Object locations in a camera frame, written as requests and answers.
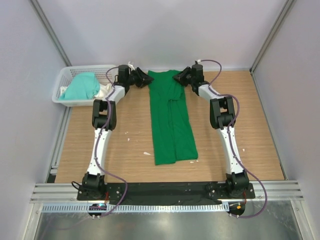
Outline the green t shirt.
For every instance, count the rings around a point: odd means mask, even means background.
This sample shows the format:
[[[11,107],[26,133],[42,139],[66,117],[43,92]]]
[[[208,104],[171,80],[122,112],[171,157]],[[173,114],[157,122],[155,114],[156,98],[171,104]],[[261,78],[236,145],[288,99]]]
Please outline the green t shirt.
[[[148,71],[155,165],[196,160],[198,151],[189,120],[185,87],[174,80],[179,71]]]

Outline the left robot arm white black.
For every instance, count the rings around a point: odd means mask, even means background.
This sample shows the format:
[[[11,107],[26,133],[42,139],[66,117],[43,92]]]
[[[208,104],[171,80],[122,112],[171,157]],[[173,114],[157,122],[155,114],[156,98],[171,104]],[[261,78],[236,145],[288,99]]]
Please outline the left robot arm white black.
[[[127,193],[128,183],[123,178],[105,170],[105,160],[108,144],[113,130],[117,125],[117,103],[123,99],[130,87],[144,88],[150,85],[154,78],[142,71],[139,67],[131,64],[122,64],[107,70],[117,70],[115,80],[107,80],[110,83],[110,91],[102,99],[93,101],[92,126],[94,128],[94,142],[91,159],[86,170],[82,183],[78,187],[77,199],[82,201],[103,200],[111,196],[105,183],[105,176],[111,176],[124,183],[124,192],[117,193],[116,199],[122,200]]]

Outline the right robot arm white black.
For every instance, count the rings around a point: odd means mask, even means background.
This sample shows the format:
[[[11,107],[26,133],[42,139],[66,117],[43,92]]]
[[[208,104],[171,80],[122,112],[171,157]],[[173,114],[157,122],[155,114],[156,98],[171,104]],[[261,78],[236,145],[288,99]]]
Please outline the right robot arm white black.
[[[225,192],[231,198],[245,198],[249,189],[248,173],[239,156],[235,137],[235,123],[239,109],[234,103],[239,101],[232,94],[218,93],[213,82],[205,80],[202,60],[196,60],[191,67],[173,76],[180,85],[191,86],[192,91],[209,102],[209,121],[213,129],[219,134],[225,156],[226,180]]]

